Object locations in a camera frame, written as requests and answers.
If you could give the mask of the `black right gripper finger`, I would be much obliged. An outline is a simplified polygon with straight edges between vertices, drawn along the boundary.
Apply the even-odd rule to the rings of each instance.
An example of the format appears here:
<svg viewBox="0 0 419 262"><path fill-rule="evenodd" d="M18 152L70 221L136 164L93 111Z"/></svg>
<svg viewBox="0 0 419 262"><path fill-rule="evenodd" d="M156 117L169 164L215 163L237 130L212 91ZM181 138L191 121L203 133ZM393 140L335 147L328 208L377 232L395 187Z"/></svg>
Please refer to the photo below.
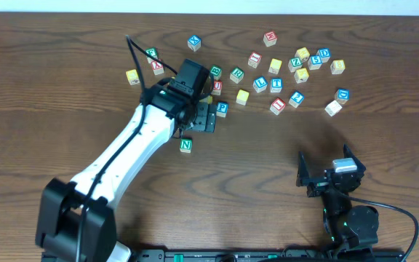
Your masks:
<svg viewBox="0 0 419 262"><path fill-rule="evenodd" d="M298 153L298 173L296 178L296 186L307 186L309 183L309 172L307 169L306 161L303 153L300 151Z"/></svg>
<svg viewBox="0 0 419 262"><path fill-rule="evenodd" d="M366 167L359 161L359 159L354 155L354 153L351 151L351 149L344 144L343 145L343 154L345 158L352 158L354 163L357 166L358 171L365 171Z"/></svg>

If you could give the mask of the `green N block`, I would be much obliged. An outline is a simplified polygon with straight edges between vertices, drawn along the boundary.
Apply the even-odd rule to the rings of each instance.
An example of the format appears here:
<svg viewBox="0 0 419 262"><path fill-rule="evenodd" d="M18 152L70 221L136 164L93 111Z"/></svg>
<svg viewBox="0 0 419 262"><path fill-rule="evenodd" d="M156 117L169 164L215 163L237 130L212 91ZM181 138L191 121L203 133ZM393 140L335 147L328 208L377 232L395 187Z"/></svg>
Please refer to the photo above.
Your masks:
<svg viewBox="0 0 419 262"><path fill-rule="evenodd" d="M180 151L183 153L191 153L193 141L191 139L183 138L180 140Z"/></svg>

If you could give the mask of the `red U block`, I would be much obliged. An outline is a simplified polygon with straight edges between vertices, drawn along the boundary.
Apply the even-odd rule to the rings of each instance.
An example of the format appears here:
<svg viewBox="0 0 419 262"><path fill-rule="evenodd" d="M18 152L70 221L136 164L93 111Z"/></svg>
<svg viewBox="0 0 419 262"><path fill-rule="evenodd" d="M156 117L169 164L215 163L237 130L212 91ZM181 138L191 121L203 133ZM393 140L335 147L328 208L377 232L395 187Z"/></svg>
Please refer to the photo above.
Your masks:
<svg viewBox="0 0 419 262"><path fill-rule="evenodd" d="M222 87L223 87L223 83L221 81L214 81L211 94L212 95L221 95Z"/></svg>

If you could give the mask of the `green R block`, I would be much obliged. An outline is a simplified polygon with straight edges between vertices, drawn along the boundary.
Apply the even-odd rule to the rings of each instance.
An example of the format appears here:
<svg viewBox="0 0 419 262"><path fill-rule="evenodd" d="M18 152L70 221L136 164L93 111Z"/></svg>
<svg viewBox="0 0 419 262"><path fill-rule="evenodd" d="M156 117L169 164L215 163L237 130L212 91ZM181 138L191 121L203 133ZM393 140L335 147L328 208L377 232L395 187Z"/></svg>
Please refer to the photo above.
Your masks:
<svg viewBox="0 0 419 262"><path fill-rule="evenodd" d="M239 67L235 67L230 73L230 80L238 84L244 78L244 71Z"/></svg>

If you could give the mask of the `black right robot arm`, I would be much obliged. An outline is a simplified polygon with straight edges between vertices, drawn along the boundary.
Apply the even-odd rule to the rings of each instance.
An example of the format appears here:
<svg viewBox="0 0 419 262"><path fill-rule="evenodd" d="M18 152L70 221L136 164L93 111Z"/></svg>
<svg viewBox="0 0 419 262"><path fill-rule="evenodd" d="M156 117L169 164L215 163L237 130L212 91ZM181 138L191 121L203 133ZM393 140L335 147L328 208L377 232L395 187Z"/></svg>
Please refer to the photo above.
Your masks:
<svg viewBox="0 0 419 262"><path fill-rule="evenodd" d="M378 242L378 211L352 205L349 196L361 185L365 170L351 149L344 146L342 159L333 160L332 168L323 175L312 177L303 153L299 153L296 186L305 186L308 197L322 199L324 227L333 244L344 250L370 248Z"/></svg>

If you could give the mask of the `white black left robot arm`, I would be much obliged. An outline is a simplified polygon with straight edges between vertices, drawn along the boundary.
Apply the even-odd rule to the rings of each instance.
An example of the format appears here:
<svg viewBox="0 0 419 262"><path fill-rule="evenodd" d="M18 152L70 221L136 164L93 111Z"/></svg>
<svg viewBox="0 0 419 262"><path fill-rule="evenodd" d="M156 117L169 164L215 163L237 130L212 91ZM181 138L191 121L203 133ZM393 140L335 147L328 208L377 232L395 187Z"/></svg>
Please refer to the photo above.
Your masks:
<svg viewBox="0 0 419 262"><path fill-rule="evenodd" d="M128 186L155 151L182 124L213 132L216 106L155 86L143 93L128 125L70 182L52 179L41 193L35 243L42 261L129 261L117 239L115 212Z"/></svg>

